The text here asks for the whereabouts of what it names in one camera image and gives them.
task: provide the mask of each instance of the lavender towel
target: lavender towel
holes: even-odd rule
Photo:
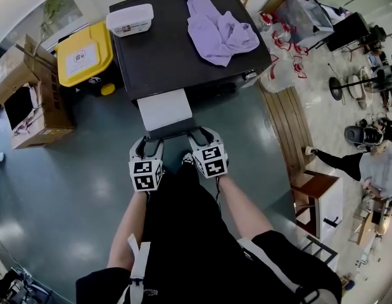
[[[200,56],[226,67],[231,56],[257,48],[259,38],[248,23],[239,23],[227,11],[221,15],[210,0],[187,0],[188,32]]]

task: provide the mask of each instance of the gray shirt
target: gray shirt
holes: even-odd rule
[[[380,190],[381,198],[392,196],[392,142],[387,141],[386,150],[380,155],[365,153],[359,163],[362,181],[370,179],[373,187]]]

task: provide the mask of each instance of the gray floor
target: gray floor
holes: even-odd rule
[[[129,149],[145,133],[124,90],[75,105],[77,130],[47,148],[10,150],[0,114],[0,242],[35,278],[74,301],[74,282],[104,268],[111,240],[133,193]],[[219,132],[229,173],[292,240],[293,203],[279,143],[256,86],[193,108],[198,125]],[[168,140],[164,164],[175,170],[185,137]],[[203,180],[215,194],[212,180]],[[234,225],[225,204],[222,215]],[[0,257],[11,260],[0,245]]]

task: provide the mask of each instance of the yellow bin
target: yellow bin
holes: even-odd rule
[[[65,87],[88,89],[95,95],[111,94],[122,81],[113,61],[106,22],[87,26],[55,46],[59,82]]]

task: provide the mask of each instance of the black table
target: black table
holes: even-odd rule
[[[270,55],[251,17],[239,0],[211,0],[221,14],[229,10],[240,22],[250,23],[260,45],[236,54],[227,67],[213,65],[198,54],[187,33],[187,0],[126,0],[110,11],[150,3],[155,17],[147,32],[126,37],[114,35],[125,88],[131,100],[186,88],[204,94],[211,87],[230,85],[250,70],[257,74],[270,64]]]

